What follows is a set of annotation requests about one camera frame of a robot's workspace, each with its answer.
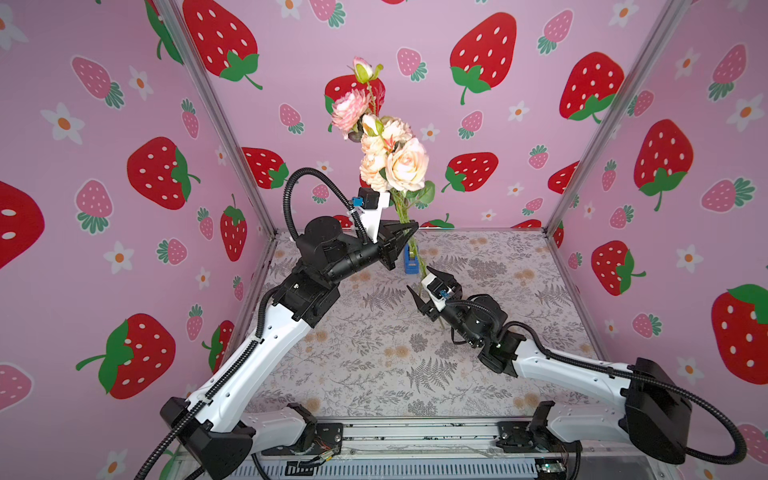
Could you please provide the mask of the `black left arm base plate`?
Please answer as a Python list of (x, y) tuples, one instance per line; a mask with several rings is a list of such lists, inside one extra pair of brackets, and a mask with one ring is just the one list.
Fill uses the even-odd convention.
[(325, 452), (338, 453), (343, 443), (344, 424), (321, 422), (311, 427), (290, 446), (277, 446), (261, 452), (267, 457), (314, 457)]

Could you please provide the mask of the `blue tape dispenser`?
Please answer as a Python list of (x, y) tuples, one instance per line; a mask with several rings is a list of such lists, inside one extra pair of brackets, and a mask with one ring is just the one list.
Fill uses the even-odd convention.
[(421, 274), (421, 260), (418, 248), (409, 241), (404, 248), (404, 270), (406, 274)]

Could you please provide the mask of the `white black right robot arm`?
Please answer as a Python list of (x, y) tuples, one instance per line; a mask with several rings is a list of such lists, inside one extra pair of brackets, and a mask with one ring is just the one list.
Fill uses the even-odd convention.
[(509, 320), (490, 295), (465, 299), (455, 278), (436, 269), (410, 294), (420, 314), (445, 321), (490, 371), (553, 383), (607, 408), (585, 421), (547, 408), (540, 424), (549, 435), (565, 443), (605, 436), (660, 462), (684, 463), (692, 406), (654, 362), (607, 363), (548, 349), (530, 326)]

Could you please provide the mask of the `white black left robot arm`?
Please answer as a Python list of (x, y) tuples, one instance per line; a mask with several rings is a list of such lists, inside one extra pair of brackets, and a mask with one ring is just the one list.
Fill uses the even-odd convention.
[(188, 398), (170, 398), (161, 416), (176, 440), (197, 461), (190, 478), (225, 479), (252, 454), (286, 447), (312, 448), (316, 418), (298, 403), (244, 421), (251, 398), (283, 357), (308, 335), (340, 297), (341, 282), (381, 263), (392, 270), (415, 221), (382, 220), (374, 233), (344, 233), (338, 219), (313, 219), (295, 239), (301, 254), (291, 273), (261, 298), (255, 330), (220, 370)]

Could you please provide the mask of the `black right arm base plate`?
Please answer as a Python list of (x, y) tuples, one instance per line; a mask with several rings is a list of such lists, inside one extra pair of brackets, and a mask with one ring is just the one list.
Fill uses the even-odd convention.
[(504, 453), (571, 454), (582, 450), (579, 441), (564, 442), (556, 437), (546, 420), (502, 421), (497, 427), (495, 446)]

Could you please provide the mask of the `pink artificial flower bouquet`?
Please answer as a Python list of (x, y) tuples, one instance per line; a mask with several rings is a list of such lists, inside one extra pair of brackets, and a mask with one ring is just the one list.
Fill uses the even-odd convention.
[(398, 219), (406, 223), (410, 209), (431, 193), (426, 147), (407, 122), (381, 114), (386, 93), (380, 80), (383, 66), (356, 56), (350, 70), (344, 85), (326, 87), (330, 128), (361, 146), (360, 179), (366, 187), (387, 193)]

